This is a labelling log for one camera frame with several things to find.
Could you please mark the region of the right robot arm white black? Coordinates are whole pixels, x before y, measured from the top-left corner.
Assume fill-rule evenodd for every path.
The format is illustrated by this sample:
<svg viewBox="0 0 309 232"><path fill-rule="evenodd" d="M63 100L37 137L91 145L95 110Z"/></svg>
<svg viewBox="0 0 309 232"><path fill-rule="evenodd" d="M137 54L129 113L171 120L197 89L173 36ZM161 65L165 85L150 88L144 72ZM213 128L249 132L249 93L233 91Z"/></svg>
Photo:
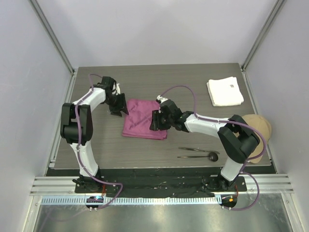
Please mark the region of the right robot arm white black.
<svg viewBox="0 0 309 232"><path fill-rule="evenodd" d="M194 112L182 112L174 101L158 96L159 109L152 112L150 130L164 131L171 127L178 131L196 132L218 138L228 156L217 177L219 188L228 191L244 168L251 153L260 144L257 133L241 116L231 118L202 117Z"/></svg>

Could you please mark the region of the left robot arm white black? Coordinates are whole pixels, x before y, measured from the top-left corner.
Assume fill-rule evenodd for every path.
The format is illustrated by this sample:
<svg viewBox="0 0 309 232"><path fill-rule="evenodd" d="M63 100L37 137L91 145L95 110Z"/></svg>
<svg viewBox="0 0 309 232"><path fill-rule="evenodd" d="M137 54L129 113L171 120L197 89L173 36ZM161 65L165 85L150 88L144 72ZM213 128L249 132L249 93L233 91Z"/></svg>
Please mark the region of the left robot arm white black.
<svg viewBox="0 0 309 232"><path fill-rule="evenodd" d="M92 87L80 99L64 103L61 109L60 136L73 149L79 164L79 177L73 180L78 193L97 193L105 185L91 145L92 112L100 104L107 104L112 115L128 115L126 97L118 84L112 88Z"/></svg>

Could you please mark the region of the magenta cloth napkin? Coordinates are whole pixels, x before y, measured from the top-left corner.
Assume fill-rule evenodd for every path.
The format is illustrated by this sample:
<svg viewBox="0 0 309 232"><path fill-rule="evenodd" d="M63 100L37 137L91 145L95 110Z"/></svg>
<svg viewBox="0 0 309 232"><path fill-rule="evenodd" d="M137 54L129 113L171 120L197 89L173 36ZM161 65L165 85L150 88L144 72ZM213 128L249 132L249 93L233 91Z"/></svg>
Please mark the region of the magenta cloth napkin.
<svg viewBox="0 0 309 232"><path fill-rule="evenodd" d="M167 138L166 130L150 130L152 112L159 109L156 101L130 99L127 101L127 109L122 136L155 140Z"/></svg>

